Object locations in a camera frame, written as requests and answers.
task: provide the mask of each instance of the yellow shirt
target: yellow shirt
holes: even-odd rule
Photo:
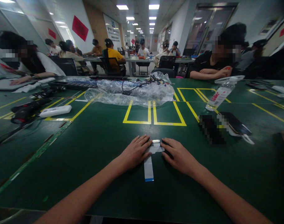
[[[117,61],[121,60],[123,57],[118,51],[116,51],[115,49],[111,49],[111,48],[108,48],[108,55],[109,55],[109,58],[116,58]],[[110,61],[110,63],[111,63],[112,69],[119,70],[119,65],[116,64],[115,61]]]

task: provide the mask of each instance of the table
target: table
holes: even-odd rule
[[[90,62],[97,62],[101,61],[97,57],[88,57],[85,59],[85,61],[90,61]],[[125,59],[126,62],[128,62],[128,68],[129,68],[129,76],[133,77],[134,72],[133,72],[133,66],[135,62],[153,62],[153,59],[139,59],[139,57],[136,56],[131,56],[130,58]],[[194,62],[191,58],[176,58],[175,63],[190,63]],[[182,74],[183,66],[181,66],[179,74]]]
[[[283,223],[284,142],[279,133],[284,130],[284,99],[270,91],[250,91],[244,81],[239,82],[218,111],[240,119],[253,132],[255,145],[223,131],[227,147],[215,148],[199,131],[196,117],[216,116],[205,105],[217,85],[171,81],[176,102],[150,109],[76,101],[85,99],[78,90],[56,94],[51,105],[70,104],[69,114],[33,124],[0,146],[0,207],[50,209],[118,156],[134,137],[147,133],[152,139],[180,141],[224,184],[274,223]],[[272,82],[284,86],[284,81]],[[9,109],[28,102],[29,95],[0,92],[0,136],[17,127],[8,120]],[[204,188],[174,170],[160,153],[152,155],[152,163],[153,182],[144,181],[141,164],[117,178],[87,214],[232,223]]]

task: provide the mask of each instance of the workbench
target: workbench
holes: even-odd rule
[[[198,127],[216,84],[171,79],[174,102],[159,107],[116,106],[84,100],[84,91],[56,93],[45,107],[70,104],[69,114],[38,120],[0,145],[0,207],[47,211],[117,157],[138,135],[174,138],[220,181],[274,223],[284,222],[284,99],[237,83],[218,111],[232,112],[255,145],[221,129],[226,147],[212,147]],[[272,81],[284,86],[284,81]],[[10,108],[30,93],[0,92],[0,136],[18,127]],[[152,155],[154,181],[143,163],[117,178],[88,215],[183,223],[231,223],[196,181]]]

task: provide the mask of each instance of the hand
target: hand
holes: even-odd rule
[[[22,84],[23,82],[27,82],[29,80],[31,80],[32,77],[31,76],[25,76],[25,77],[22,77],[22,78],[19,78],[19,79],[16,79],[16,80],[12,80],[10,85],[13,86],[13,85],[19,85],[19,84]]]
[[[151,152],[145,153],[152,144],[152,140],[148,140],[149,136],[146,135],[135,137],[120,156],[116,158],[121,165],[122,172],[134,168],[151,155]]]
[[[166,161],[181,173],[195,178],[203,166],[189,153],[185,147],[183,147],[180,142],[171,138],[163,138],[162,140],[168,143],[170,146],[165,145],[162,142],[161,146],[174,158],[171,159],[165,152],[162,152]]]

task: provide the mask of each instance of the plastic bottle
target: plastic bottle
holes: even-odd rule
[[[211,100],[206,105],[206,109],[209,111],[216,110],[219,105],[226,99],[226,97],[232,92],[235,88],[235,83],[237,83],[237,77],[230,77],[230,79],[222,84],[213,95]]]

